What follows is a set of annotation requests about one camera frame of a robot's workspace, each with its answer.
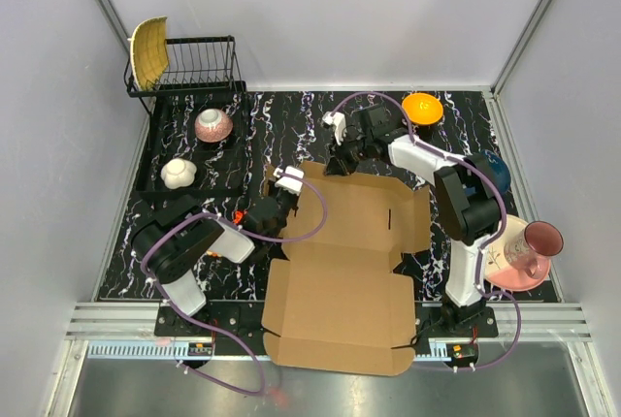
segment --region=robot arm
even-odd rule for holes
[[[356,124],[345,125],[342,113],[324,115],[324,123],[335,134],[326,174],[347,176],[361,161],[375,158],[411,171],[436,188],[439,223],[451,240],[445,306],[451,310],[449,316],[467,318],[483,304],[476,259],[481,243],[498,230],[501,213],[490,189],[450,158],[467,161],[494,181],[487,159],[482,154],[466,157],[422,142],[413,144],[408,130],[391,120],[382,106],[355,112],[354,120]]]
[[[242,226],[261,236],[275,237],[286,226],[286,217],[297,208],[302,183],[290,177],[280,176],[268,181],[268,193],[254,201],[243,219]],[[286,173],[304,177],[304,173],[287,167]],[[153,213],[140,203],[140,220],[131,240],[135,255],[143,259],[147,252],[164,235],[183,222],[189,215],[202,212],[200,203],[186,195],[167,207]],[[256,257],[261,260],[269,245],[254,242],[239,231],[220,221],[200,219],[176,233],[148,261],[148,269],[155,275],[168,296],[183,313],[193,316],[207,303],[205,294],[196,283],[192,268],[206,252],[212,252],[240,264]]]

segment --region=cardboard box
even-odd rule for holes
[[[413,281],[393,274],[401,254],[431,244],[429,189],[394,177],[324,176],[305,162],[305,178],[328,203],[328,220],[309,240],[287,243],[273,260],[263,312],[265,350],[274,363],[397,375],[409,368],[415,334]],[[282,236],[312,230],[322,208],[302,191]]]

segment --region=pink bowl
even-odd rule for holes
[[[233,131],[233,121],[222,110],[207,109],[196,118],[194,129],[196,137],[204,143],[219,143]]]

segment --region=dish rack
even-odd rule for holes
[[[191,195],[197,199],[240,197],[249,163],[250,103],[241,80],[235,38],[166,39],[169,65],[145,90],[134,79],[131,62],[124,80],[130,97],[138,98],[149,116],[147,143],[134,183],[142,199],[161,202]],[[146,98],[154,97],[150,109]],[[233,121],[224,140],[207,144],[196,138],[194,122],[205,109],[220,109]],[[192,185],[168,189],[160,177],[173,158],[197,167]]]

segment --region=pink plate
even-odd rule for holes
[[[502,236],[490,245],[485,264],[485,279],[494,286],[507,289],[508,291],[529,291],[537,288],[547,279],[551,267],[549,260],[543,266],[545,276],[542,276],[540,279],[533,279],[526,272],[512,267],[505,259],[503,251],[505,243],[517,236],[527,224],[521,218],[509,215],[507,217],[507,229]]]

